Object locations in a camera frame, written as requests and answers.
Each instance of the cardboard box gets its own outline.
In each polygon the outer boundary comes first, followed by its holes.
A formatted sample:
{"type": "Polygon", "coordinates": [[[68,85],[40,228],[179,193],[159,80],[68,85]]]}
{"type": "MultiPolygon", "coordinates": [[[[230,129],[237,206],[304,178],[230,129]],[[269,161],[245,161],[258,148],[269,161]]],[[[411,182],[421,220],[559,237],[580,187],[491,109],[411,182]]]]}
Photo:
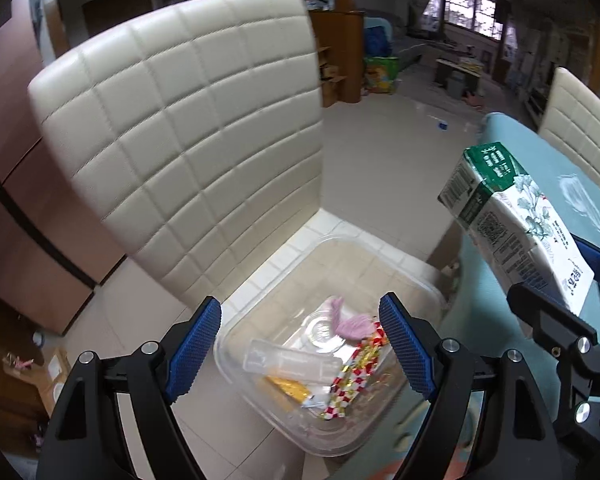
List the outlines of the cardboard box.
{"type": "Polygon", "coordinates": [[[549,199],[500,142],[464,150],[438,199],[505,293],[527,282],[580,315],[593,271],[549,199]]]}
{"type": "Polygon", "coordinates": [[[336,65],[325,65],[322,67],[322,78],[331,79],[338,75],[338,67],[336,65]]]}
{"type": "Polygon", "coordinates": [[[43,366],[33,365],[31,370],[16,370],[3,364],[2,369],[7,375],[33,384],[40,394],[46,412],[51,416],[60,392],[69,376],[71,366],[64,349],[56,348],[45,360],[43,366]]]}

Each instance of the silver screw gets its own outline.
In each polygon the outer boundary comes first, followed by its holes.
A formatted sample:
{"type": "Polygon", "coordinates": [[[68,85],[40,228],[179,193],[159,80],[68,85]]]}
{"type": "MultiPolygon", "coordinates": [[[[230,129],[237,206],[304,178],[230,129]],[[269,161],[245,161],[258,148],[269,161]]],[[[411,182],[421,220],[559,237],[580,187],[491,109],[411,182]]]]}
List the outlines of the silver screw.
{"type": "Polygon", "coordinates": [[[591,406],[589,406],[588,402],[581,402],[580,405],[576,409],[576,422],[578,424],[582,424],[585,420],[589,418],[589,413],[591,411],[591,406]]]}
{"type": "Polygon", "coordinates": [[[442,348],[444,348],[447,352],[457,352],[460,349],[460,343],[455,339],[445,339],[442,342],[442,348]]]}
{"type": "Polygon", "coordinates": [[[581,337],[578,339],[578,352],[581,354],[586,354],[591,348],[591,343],[586,337],[581,337]]]}
{"type": "Polygon", "coordinates": [[[158,349],[158,343],[155,341],[147,341],[140,348],[143,354],[151,355],[155,354],[158,349]]]}
{"type": "Polygon", "coordinates": [[[515,363],[522,361],[522,354],[513,348],[507,352],[507,357],[515,363]]]}
{"type": "Polygon", "coordinates": [[[80,361],[83,365],[90,363],[92,360],[93,360],[93,352],[91,350],[82,352],[80,354],[80,357],[78,357],[78,361],[80,361]]]}

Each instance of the table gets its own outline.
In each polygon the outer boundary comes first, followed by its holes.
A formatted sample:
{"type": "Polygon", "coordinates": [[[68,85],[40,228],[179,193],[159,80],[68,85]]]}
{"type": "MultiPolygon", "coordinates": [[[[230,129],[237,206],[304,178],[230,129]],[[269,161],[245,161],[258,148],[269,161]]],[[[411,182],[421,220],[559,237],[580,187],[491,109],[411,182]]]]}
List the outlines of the table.
{"type": "Polygon", "coordinates": [[[438,58],[436,60],[436,75],[434,76],[434,81],[446,88],[446,80],[451,76],[451,73],[454,70],[464,73],[465,88],[472,94],[476,94],[478,92],[481,75],[446,59],[438,58]]]}
{"type": "MultiPolygon", "coordinates": [[[[502,142],[533,176],[570,232],[600,246],[600,188],[544,139],[501,113],[485,117],[479,139],[479,143],[495,141],[502,142]],[[563,191],[565,179],[572,182],[576,179],[582,184],[590,198],[590,209],[596,213],[593,220],[570,205],[563,191]]],[[[457,338],[472,352],[483,355],[499,356],[509,348],[520,350],[549,414],[555,418],[559,391],[556,360],[524,337],[496,277],[467,236],[462,240],[459,259],[461,283],[454,304],[438,329],[440,337],[457,338]]],[[[595,282],[589,289],[580,317],[598,331],[600,343],[600,293],[595,282]]],[[[392,466],[399,464],[406,455],[406,449],[400,452],[394,449],[400,435],[396,426],[421,403],[422,396],[405,388],[372,437],[330,479],[384,478],[374,476],[384,468],[391,471],[392,466]]],[[[403,426],[402,433],[408,430],[415,434],[422,418],[424,412],[414,416],[403,426]]]]}

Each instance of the white leather chair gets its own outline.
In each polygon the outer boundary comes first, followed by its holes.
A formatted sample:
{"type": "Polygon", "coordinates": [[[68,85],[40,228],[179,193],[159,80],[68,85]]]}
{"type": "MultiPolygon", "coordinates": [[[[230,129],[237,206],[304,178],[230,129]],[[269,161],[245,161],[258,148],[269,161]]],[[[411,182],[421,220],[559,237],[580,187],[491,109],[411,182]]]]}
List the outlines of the white leather chair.
{"type": "Polygon", "coordinates": [[[565,68],[557,68],[538,135],[600,186],[600,99],[565,68]]]}
{"type": "Polygon", "coordinates": [[[224,301],[319,206],[321,107],[303,0],[191,0],[114,27],[29,85],[66,177],[195,308],[224,301]]]}

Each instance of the clear plastic container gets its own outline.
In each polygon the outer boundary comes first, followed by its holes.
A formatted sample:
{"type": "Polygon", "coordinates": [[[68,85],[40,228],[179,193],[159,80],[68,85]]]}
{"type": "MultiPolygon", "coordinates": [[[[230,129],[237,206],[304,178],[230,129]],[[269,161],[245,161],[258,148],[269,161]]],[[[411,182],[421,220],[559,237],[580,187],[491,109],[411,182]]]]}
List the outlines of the clear plastic container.
{"type": "MultiPolygon", "coordinates": [[[[284,348],[331,355],[346,362],[356,343],[334,336],[325,300],[342,296],[342,317],[378,316],[378,303],[395,292],[414,316],[437,326],[445,311],[438,290],[385,259],[358,238],[330,235],[309,247],[282,275],[242,309],[216,338],[216,364],[225,378],[266,420],[306,452],[339,456],[372,434],[406,378],[390,346],[366,388],[346,408],[344,418],[323,420],[321,408],[305,408],[243,365],[253,340],[284,348]]],[[[326,385],[309,386],[322,398],[326,385]]]]}
{"type": "Polygon", "coordinates": [[[312,384],[331,384],[342,370],[342,359],[328,354],[304,352],[254,339],[244,357],[245,372],[271,375],[312,384]]]}

